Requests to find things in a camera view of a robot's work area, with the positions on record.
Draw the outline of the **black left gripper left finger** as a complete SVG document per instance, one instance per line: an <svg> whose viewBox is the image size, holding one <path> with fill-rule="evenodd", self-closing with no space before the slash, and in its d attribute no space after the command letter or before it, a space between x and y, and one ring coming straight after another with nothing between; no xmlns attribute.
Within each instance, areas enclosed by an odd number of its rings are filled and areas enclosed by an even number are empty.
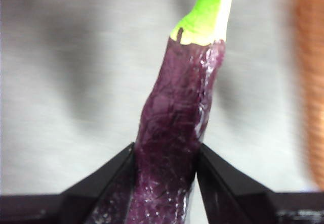
<svg viewBox="0 0 324 224"><path fill-rule="evenodd" d="M1 223L125 223L134 186L133 147L62 193L1 195Z"/></svg>

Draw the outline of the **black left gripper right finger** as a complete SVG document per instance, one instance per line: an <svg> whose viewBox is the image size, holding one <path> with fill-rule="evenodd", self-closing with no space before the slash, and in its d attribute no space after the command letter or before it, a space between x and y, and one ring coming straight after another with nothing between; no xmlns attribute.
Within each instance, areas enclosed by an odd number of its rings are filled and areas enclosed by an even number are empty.
<svg viewBox="0 0 324 224"><path fill-rule="evenodd" d="M274 192L205 144L197 178L209 223L323 223L323 192Z"/></svg>

